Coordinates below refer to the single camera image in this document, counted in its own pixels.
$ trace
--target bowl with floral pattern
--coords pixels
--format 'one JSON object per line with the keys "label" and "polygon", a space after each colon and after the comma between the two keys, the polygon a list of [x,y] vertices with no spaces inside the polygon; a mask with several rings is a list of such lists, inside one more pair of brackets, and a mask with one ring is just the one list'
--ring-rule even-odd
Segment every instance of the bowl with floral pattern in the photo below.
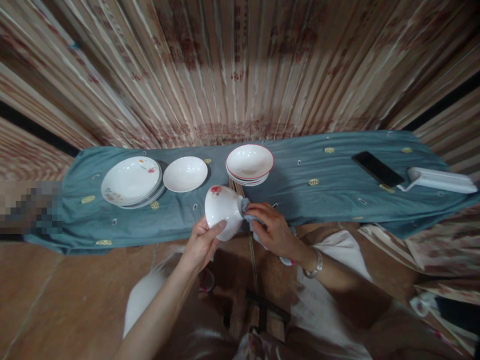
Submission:
{"label": "bowl with floral pattern", "polygon": [[228,241],[239,232],[244,221],[242,212],[243,196],[229,187],[214,185],[208,189],[205,197],[205,217],[211,228],[221,220],[226,220],[226,227],[216,237]]}

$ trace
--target smartphone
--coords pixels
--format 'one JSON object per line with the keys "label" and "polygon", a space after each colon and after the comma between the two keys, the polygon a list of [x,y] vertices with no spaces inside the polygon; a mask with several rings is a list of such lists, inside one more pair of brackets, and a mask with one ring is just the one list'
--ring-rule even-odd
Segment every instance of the smartphone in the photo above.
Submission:
{"label": "smartphone", "polygon": [[395,171],[378,160],[368,151],[363,151],[352,157],[352,160],[360,165],[363,170],[369,173],[380,184],[387,185],[390,188],[403,183],[405,179]]}

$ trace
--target wrist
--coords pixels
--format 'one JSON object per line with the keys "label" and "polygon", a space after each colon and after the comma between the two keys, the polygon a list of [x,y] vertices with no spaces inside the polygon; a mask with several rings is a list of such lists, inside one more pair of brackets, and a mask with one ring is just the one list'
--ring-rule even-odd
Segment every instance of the wrist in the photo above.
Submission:
{"label": "wrist", "polygon": [[192,262],[189,261],[185,255],[181,256],[176,267],[178,268],[179,272],[189,277],[195,277],[202,271],[202,269],[198,269],[198,266],[192,265]]}
{"label": "wrist", "polygon": [[319,257],[313,248],[303,243],[302,245],[303,246],[299,249],[297,258],[294,261],[308,272],[311,272],[317,268]]}

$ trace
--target hand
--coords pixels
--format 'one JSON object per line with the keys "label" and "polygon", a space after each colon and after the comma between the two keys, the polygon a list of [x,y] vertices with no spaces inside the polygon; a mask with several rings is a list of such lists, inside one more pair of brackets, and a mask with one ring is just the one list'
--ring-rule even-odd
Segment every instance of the hand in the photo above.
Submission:
{"label": "hand", "polygon": [[218,234],[225,229],[227,222],[220,221],[209,228],[207,219],[203,216],[191,230],[190,239],[186,243],[185,251],[180,259],[180,266],[187,271],[198,275],[209,263],[217,249]]}
{"label": "hand", "polygon": [[266,230],[256,220],[252,220],[251,226],[262,244],[272,253],[296,263],[300,263],[306,254],[310,257],[310,249],[293,234],[285,217],[270,204],[250,203],[246,210],[246,215],[252,215],[265,223]]}

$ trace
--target woman's left hand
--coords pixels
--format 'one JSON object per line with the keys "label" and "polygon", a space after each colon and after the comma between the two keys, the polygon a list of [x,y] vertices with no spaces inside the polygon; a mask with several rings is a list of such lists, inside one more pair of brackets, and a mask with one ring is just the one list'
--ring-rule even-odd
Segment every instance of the woman's left hand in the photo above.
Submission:
{"label": "woman's left hand", "polygon": [[187,271],[198,275],[209,263],[210,259],[217,249],[219,240],[217,235],[225,229],[227,222],[221,220],[219,223],[209,228],[207,219],[203,216],[197,222],[191,231],[185,252],[183,253],[179,266]]}

